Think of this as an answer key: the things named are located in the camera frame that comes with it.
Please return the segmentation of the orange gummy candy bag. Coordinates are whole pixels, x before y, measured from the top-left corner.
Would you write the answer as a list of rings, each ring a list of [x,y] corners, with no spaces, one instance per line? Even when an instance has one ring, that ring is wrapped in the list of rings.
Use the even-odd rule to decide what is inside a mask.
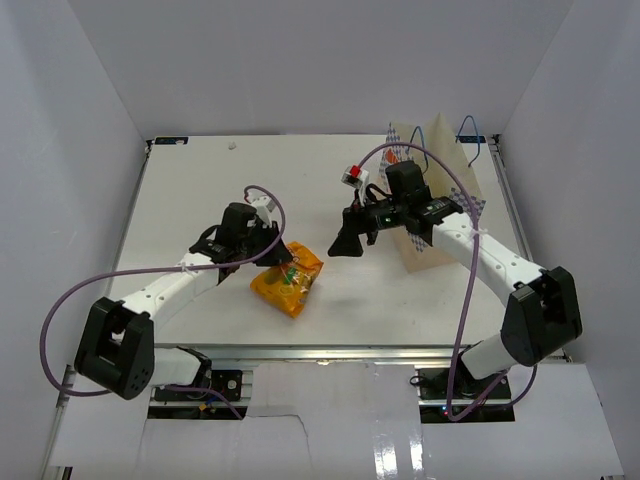
[[[266,303],[295,319],[304,310],[324,262],[299,242],[291,242],[287,248],[293,260],[260,273],[250,283],[250,289]]]

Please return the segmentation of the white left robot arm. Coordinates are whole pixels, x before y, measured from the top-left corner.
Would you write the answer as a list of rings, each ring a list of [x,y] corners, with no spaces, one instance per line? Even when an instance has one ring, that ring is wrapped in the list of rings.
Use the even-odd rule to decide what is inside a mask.
[[[192,348],[157,346],[155,335],[201,294],[245,264],[278,267],[293,257],[273,219],[275,200],[232,202],[171,271],[121,298],[103,297],[88,314],[74,360],[77,373],[131,400],[147,387],[178,388],[199,399],[211,387],[211,362]]]

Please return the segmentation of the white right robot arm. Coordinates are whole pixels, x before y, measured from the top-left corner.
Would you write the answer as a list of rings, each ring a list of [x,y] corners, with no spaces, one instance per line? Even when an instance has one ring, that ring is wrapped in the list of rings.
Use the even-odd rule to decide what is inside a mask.
[[[432,196],[420,168],[403,161],[386,168],[388,188],[368,183],[359,166],[343,174],[355,191],[342,213],[342,227],[328,250],[331,257],[360,257],[365,237],[374,244],[382,230],[403,227],[427,245],[464,265],[505,307],[499,333],[466,350],[451,374],[453,390],[472,399],[488,377],[515,365],[532,367],[583,332],[573,276],[526,260],[472,225],[463,207]]]

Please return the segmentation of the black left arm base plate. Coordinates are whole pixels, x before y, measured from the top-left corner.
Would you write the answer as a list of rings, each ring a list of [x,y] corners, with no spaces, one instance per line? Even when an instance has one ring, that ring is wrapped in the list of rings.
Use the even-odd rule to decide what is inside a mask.
[[[247,406],[243,400],[241,370],[212,370],[190,386],[178,390],[156,388],[147,417],[154,420],[242,420]]]

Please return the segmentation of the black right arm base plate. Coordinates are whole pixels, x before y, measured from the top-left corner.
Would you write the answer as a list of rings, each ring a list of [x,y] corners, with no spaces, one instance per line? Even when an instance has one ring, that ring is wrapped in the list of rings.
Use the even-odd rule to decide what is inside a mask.
[[[420,419],[426,424],[448,424],[449,412],[446,406],[449,368],[422,368],[409,379],[418,394]],[[456,372],[452,394],[452,412],[460,414],[483,391],[490,386],[498,375],[486,379],[464,380],[460,371]],[[509,403],[514,396],[506,378],[488,394],[488,396],[461,423],[506,423],[515,421],[515,413]]]

